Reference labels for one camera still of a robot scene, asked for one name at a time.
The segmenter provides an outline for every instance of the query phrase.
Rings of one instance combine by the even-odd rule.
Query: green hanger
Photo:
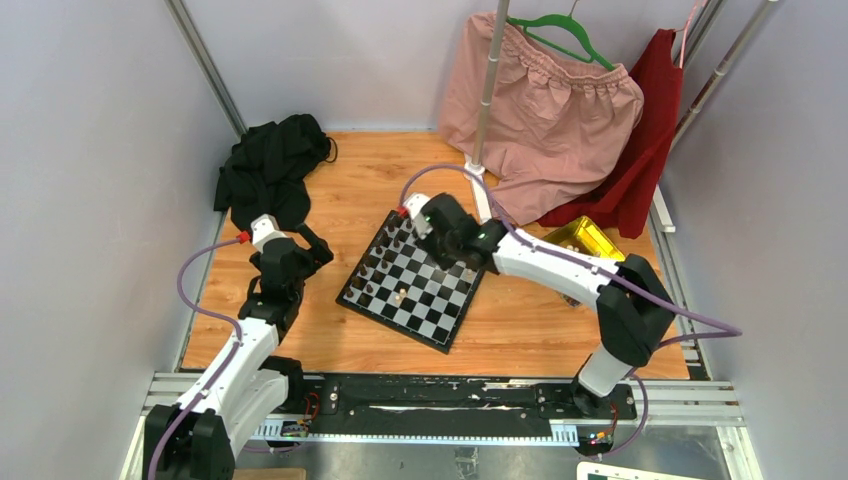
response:
[[[592,48],[592,43],[589,41],[589,34],[586,33],[586,29],[583,28],[582,25],[577,23],[576,20],[571,18],[571,15],[559,15],[554,13],[551,15],[545,15],[544,17],[539,17],[536,20],[522,20],[520,18],[509,17],[507,21],[512,25],[523,27],[524,34],[528,37],[536,39],[539,42],[555,50],[558,50],[566,55],[580,60],[581,62],[592,63],[593,61],[596,61],[606,67],[607,70],[615,70],[615,67],[613,67],[611,63],[609,63],[604,57],[601,56],[600,53],[596,52],[595,49]],[[530,33],[527,31],[527,29],[531,27],[535,28],[548,26],[560,27],[577,37],[577,40],[580,42],[580,46],[583,47],[583,50],[586,50],[586,53],[589,54],[589,58],[582,57],[570,50],[560,47],[559,45],[549,40],[545,40],[544,38],[536,35],[535,33]]]

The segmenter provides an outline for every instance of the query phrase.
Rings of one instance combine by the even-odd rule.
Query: gray floor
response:
[[[619,441],[631,428],[619,427]],[[309,480],[573,479],[582,459],[567,447],[306,444],[285,455],[242,454],[239,468],[304,467]],[[730,480],[715,429],[653,427],[604,463],[659,473]]]

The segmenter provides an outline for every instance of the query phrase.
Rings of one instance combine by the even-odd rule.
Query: elastic waistband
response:
[[[484,16],[489,26],[491,36],[495,27],[493,12],[478,14]],[[527,68],[558,80],[566,85],[610,85],[622,80],[630,80],[630,75],[624,65],[618,64],[610,71],[598,64],[590,64],[578,60],[555,58],[532,39],[527,38],[522,31],[507,23],[504,27],[504,38],[501,50],[512,55]]]

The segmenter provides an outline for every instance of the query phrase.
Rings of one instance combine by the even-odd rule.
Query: black cloth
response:
[[[266,213],[282,230],[294,230],[309,213],[303,178],[327,160],[331,141],[309,114],[251,127],[220,168],[214,209],[232,208],[240,230]]]

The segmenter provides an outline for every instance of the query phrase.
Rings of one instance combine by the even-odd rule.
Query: yellow container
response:
[[[542,240],[586,255],[624,261],[624,253],[585,215],[545,235]],[[572,307],[580,306],[580,302],[568,295],[563,294],[562,298]]]

